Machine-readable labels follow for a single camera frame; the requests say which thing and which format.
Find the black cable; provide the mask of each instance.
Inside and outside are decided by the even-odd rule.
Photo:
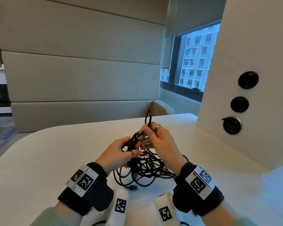
[[[146,118],[145,118],[145,124],[147,123],[147,117],[149,115],[149,124],[148,127],[151,125],[152,121],[152,115],[151,115],[151,109],[148,109]],[[135,145],[139,141],[140,136],[143,134],[142,133],[135,133],[132,138],[122,147],[122,151],[124,147],[127,147],[126,151],[131,151],[135,149]],[[164,179],[169,179],[169,178],[174,178],[176,175],[172,173],[171,171],[168,170],[168,168],[165,166],[164,162],[156,157],[157,154],[151,152],[149,149],[144,150],[141,154],[141,156],[137,158],[132,158],[131,160],[128,161],[127,165],[130,168],[130,171],[126,175],[121,175],[122,167],[119,170],[113,171],[113,176],[117,184],[120,186],[123,186],[127,189],[130,190],[136,190],[137,186],[136,185],[131,185],[133,182],[138,184],[139,186],[142,187],[147,187],[150,186],[155,178],[164,178]],[[129,183],[124,184],[122,182],[122,179],[128,177],[131,174],[132,181]],[[139,182],[139,180],[143,177],[147,178],[152,178],[152,180],[144,185]]]
[[[92,224],[91,226],[95,226],[95,225],[98,225],[98,224],[105,224],[106,221],[99,221],[99,222],[96,222],[95,224]]]
[[[187,226],[190,226],[188,223],[184,222],[184,221],[180,221],[181,224],[183,225],[187,225]]]

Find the sofa armrest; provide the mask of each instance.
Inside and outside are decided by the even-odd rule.
[[[153,101],[152,116],[163,116],[175,114],[174,109],[160,100]]]

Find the person's left hand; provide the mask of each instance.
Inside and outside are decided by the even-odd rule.
[[[120,168],[132,159],[131,152],[123,152],[121,150],[121,147],[130,139],[131,137],[125,137],[119,140],[114,140],[95,162],[102,166],[107,174]],[[140,150],[133,150],[133,152],[134,157],[138,157],[142,153]]]

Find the ring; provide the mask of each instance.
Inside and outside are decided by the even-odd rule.
[[[131,150],[130,152],[131,152],[131,154],[132,154],[132,158],[134,158],[134,156],[135,156],[135,155],[134,155],[134,152],[133,152],[132,150]]]
[[[155,131],[157,131],[160,127],[161,127],[161,125],[160,125],[160,124],[156,125],[156,127],[155,127]]]

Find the blue patterned carpet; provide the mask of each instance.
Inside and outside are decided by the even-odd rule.
[[[17,134],[12,117],[0,117],[0,150]]]

